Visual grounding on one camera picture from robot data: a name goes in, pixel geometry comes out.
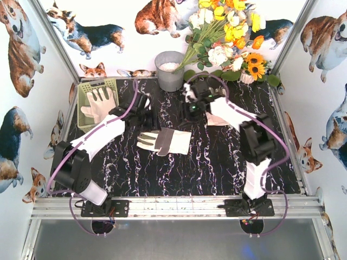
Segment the work glove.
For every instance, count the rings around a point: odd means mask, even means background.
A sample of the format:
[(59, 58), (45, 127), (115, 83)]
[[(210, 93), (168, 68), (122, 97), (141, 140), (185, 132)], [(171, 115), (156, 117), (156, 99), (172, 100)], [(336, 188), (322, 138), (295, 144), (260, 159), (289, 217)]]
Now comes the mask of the work glove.
[(113, 91), (106, 87), (106, 93), (102, 88), (94, 89), (86, 93), (87, 100), (89, 101), (89, 107), (82, 106), (81, 112), (88, 118), (92, 118), (95, 124), (103, 121), (108, 115), (109, 111), (116, 107)]
[(226, 122), (222, 118), (212, 115), (209, 112), (205, 113), (207, 117), (207, 126), (228, 126), (230, 123)]
[(169, 153), (187, 155), (190, 140), (191, 132), (162, 128), (160, 131), (141, 132), (137, 136), (137, 147), (156, 152), (161, 157)]

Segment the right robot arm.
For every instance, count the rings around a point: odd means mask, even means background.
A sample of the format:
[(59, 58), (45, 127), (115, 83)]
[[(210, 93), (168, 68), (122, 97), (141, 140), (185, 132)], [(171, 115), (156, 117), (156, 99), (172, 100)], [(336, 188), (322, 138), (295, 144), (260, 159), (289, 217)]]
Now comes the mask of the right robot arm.
[(239, 132), (240, 151), (246, 160), (246, 183), (243, 193), (250, 200), (256, 200), (266, 193), (265, 177), (262, 176), (272, 160), (276, 148), (274, 138), (267, 129), (255, 120), (272, 129), (266, 114), (255, 115), (229, 101), (221, 93), (213, 93), (206, 82), (183, 85), (184, 101), (181, 102), (181, 117), (184, 124), (196, 122), (208, 112), (231, 125)]

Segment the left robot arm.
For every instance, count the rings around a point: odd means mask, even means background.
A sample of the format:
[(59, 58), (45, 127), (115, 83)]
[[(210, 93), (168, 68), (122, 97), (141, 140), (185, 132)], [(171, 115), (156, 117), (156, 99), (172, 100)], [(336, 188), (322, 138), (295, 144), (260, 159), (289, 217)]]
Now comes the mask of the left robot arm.
[(126, 127), (158, 127), (156, 112), (151, 108), (149, 94), (136, 92), (134, 97), (108, 111), (92, 130), (71, 142), (60, 141), (55, 148), (47, 192), (52, 182), (62, 185), (66, 192), (79, 195), (95, 206), (106, 207), (110, 195), (92, 180), (91, 162), (112, 139), (122, 135)]

